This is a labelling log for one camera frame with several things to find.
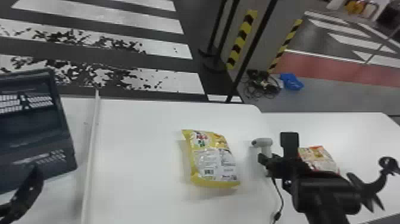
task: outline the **floor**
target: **floor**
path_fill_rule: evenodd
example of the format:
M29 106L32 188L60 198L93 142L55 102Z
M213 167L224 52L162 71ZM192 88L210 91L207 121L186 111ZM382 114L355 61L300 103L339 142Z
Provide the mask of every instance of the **floor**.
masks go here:
M283 90L274 99L244 98L246 103L263 112L400 114L399 42L386 41L386 35L366 24L331 14L307 11L302 19L273 73L294 73L305 87ZM242 95L244 88L245 84L239 87Z
M217 7L197 2L2 0L0 72L50 67L62 94L223 101L232 81L197 55L213 25L200 9Z

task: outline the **snack bag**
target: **snack bag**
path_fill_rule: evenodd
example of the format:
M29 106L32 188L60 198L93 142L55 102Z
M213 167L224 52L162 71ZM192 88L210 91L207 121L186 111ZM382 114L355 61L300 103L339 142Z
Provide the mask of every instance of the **snack bag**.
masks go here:
M182 130L190 160L190 180L197 186L230 188L240 184L225 137L213 132Z
M298 149L300 158L310 167L312 171L330 171L340 174L332 156L322 146L313 146Z

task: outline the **black stand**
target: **black stand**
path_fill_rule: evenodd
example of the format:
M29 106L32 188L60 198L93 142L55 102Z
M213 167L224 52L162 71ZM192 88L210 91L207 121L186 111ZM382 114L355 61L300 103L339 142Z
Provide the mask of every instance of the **black stand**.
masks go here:
M230 101L232 100L232 97L233 97L233 95L235 94L236 89L238 88L239 82L240 82L240 80L242 79L243 75L245 74L247 65L249 64L250 59L251 59L251 57L253 56L253 53L254 53L254 51L255 51L255 48L257 47L258 42L259 42L260 39L261 39L261 35L263 35L264 29L265 29L265 27L267 26L267 23L268 23L268 21L269 21L271 15L272 15L272 12L273 12L274 9L275 9L275 6L276 6L277 1L278 1L278 0L271 0L271 1L270 1L269 5L268 5L268 8L267 8L267 11L265 12L264 17L263 17L262 20L261 20L261 24L260 24L260 26L259 26L259 28L258 28L258 30L257 30L257 32L256 32L256 34L255 34L255 37L254 37L253 42L252 42L251 45L250 45L249 51L248 51L248 53L247 53L246 56L245 56L245 59L244 59L244 61L243 61L243 64L242 64L242 66L241 66L240 69L239 69L239 73L237 74L236 79L235 79L235 81L233 82L232 89L230 90L230 92L229 92L229 94L228 94L228 97L226 98L225 103L230 103Z
M215 37L217 36L218 28L220 27L222 13L224 13L224 8L225 8L225 5L226 5L227 1L228 0L222 0L221 1L220 9L218 10L218 14L217 14L217 20L215 21L215 25L214 25L214 28L212 30L211 38L210 38L210 41L209 41L208 46L207 46L207 51L203 51L200 48L198 49L199 54L204 58L209 58L209 57L214 57L215 56L215 54L213 54L213 45L214 45Z
M228 37L228 32L230 26L232 25L233 17L235 16L236 9L238 8L239 0L233 0L232 7L230 9L228 20L226 21L226 25L224 31L222 33L220 44L218 45L217 53L214 55L212 61L206 61L203 63L204 67L211 73L214 74L222 74L226 71L226 65L220 62L220 56L222 49L224 47L226 38Z

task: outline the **white table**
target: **white table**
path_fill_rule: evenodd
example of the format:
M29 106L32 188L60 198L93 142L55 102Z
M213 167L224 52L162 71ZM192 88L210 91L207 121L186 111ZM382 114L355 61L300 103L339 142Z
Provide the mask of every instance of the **white table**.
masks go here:
M188 181L181 129L224 135L239 166L237 190L206 189ZM281 154L280 131L297 131L302 146L324 145L343 173L374 181L380 156L400 158L400 127L379 113L261 114L251 105L102 100L93 151L85 224L109 223L269 223L280 203L257 164L257 137L271 137ZM361 223L392 215L400 177L389 178L379 194L386 211L365 208L348 216ZM283 193L279 223L307 223Z
M83 193L94 99L62 98L68 126L74 142L78 169L45 181L43 191L18 224L78 224L81 222ZM8 202L14 192L0 196Z

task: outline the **black and yellow striped pole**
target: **black and yellow striped pole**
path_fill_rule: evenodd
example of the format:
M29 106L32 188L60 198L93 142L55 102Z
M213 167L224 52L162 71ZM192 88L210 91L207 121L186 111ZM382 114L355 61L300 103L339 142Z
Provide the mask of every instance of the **black and yellow striped pole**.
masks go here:
M293 25L292 30L290 31L290 33L287 35L285 42L282 44L282 46L279 48L278 54L276 55L275 59L272 61L271 66L268 69L268 73L272 73L276 67L276 65L278 64L280 57L282 57L284 51L286 50L286 48L288 48L288 45L290 43L290 41L293 39L293 37L296 34L296 31L299 29L299 26L301 25L301 23L303 22L303 20L296 20L295 24Z
M235 44L233 45L232 51L229 55L228 61L226 63L226 67L228 69L233 69L235 64L239 60L240 52L246 44L246 38L251 33L251 26L253 25L254 20L257 18L256 10L248 10L245 16L245 19L240 26L239 34L235 40Z

